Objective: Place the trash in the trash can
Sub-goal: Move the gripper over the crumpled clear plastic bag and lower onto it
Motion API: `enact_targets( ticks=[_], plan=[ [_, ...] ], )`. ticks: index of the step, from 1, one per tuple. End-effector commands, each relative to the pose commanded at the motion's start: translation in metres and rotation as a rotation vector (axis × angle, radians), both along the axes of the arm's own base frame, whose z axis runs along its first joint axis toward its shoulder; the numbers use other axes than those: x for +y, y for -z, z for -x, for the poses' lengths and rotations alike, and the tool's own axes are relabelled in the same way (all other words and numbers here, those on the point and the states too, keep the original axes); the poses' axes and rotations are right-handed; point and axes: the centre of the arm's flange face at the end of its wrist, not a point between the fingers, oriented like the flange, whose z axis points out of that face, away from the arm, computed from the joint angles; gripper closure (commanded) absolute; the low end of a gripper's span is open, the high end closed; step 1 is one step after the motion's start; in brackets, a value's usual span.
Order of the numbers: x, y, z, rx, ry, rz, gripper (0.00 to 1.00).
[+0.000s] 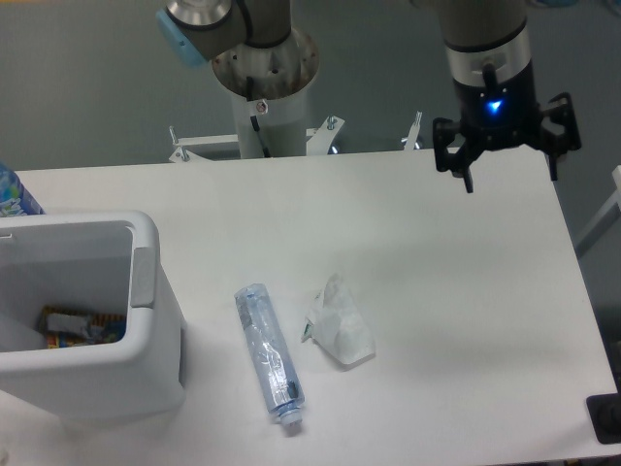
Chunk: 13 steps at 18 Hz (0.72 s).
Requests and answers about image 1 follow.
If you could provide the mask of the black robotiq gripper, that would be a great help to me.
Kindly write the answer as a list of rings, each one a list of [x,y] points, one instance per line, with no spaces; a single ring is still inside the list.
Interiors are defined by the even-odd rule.
[[[558,181],[558,164],[570,151],[582,148],[572,97],[562,92],[541,108],[535,91],[531,63],[503,81],[487,68],[473,83],[454,81],[460,121],[433,120],[432,136],[436,169],[462,179],[474,192],[471,166],[479,151],[504,150],[527,145],[545,154],[550,180]],[[449,147],[461,135],[457,151]]]

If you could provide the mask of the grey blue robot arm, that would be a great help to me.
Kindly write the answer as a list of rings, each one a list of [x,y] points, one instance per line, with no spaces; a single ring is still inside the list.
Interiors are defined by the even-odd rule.
[[[527,13],[520,1],[435,1],[458,120],[433,122],[436,167],[465,184],[487,151],[528,146],[543,152],[549,173],[581,140],[568,93],[538,102]],[[224,87],[245,103],[243,119],[264,157],[273,155],[270,122],[277,100],[306,90],[318,68],[310,36],[293,26],[287,1],[170,1],[157,11],[160,31],[190,66],[210,63]]]

